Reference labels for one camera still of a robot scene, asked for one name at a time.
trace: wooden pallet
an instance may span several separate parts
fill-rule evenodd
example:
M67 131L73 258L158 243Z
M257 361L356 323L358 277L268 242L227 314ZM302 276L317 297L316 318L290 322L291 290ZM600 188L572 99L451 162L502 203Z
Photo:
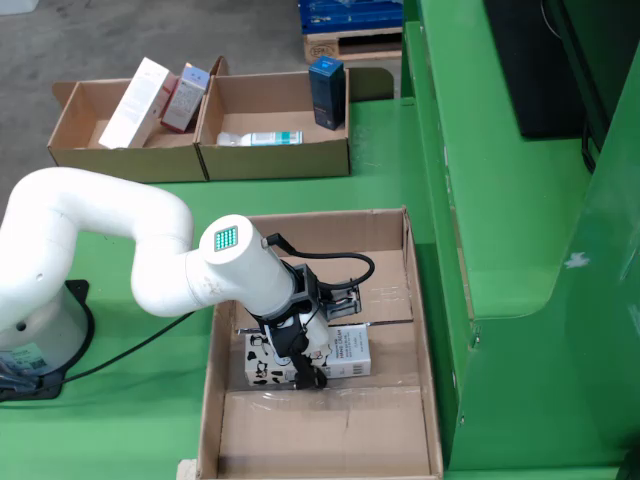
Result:
M307 63L326 55L338 60L379 60L402 56L402 28L376 28L304 35Z

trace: concrete floor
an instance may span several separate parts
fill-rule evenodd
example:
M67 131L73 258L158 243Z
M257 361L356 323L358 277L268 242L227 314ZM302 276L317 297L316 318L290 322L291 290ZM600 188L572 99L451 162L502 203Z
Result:
M0 17L0 212L54 162L59 80L130 77L147 56L174 72L224 55L234 74L306 69L297 0L41 0ZM399 72L399 61L386 62Z

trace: blue crate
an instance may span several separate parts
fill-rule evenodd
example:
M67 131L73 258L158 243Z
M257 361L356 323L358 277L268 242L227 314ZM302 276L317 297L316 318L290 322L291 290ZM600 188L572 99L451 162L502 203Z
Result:
M402 3L392 0L299 0L302 33L402 26Z

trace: blue product box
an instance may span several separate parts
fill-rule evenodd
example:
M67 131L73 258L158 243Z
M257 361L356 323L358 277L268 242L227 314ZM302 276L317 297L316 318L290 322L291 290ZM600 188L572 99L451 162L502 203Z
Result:
M320 57L309 67L313 112L316 123L335 130L344 123L344 64L331 57Z

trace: small white box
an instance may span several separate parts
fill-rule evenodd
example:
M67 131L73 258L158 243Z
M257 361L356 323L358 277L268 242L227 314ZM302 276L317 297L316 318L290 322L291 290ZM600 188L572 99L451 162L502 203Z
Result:
M142 147L176 80L162 65L144 58L98 143L110 149Z
M0 0L0 15L33 12L40 0Z
M162 125L170 130L184 133L202 101L209 85L209 72L187 63L173 89L167 109L162 117Z
M244 371L251 386L288 383L296 369L289 358L279 358L265 335L245 335ZM371 374L371 355L366 325L329 328L329 352L315 352L313 365L327 378L361 377Z

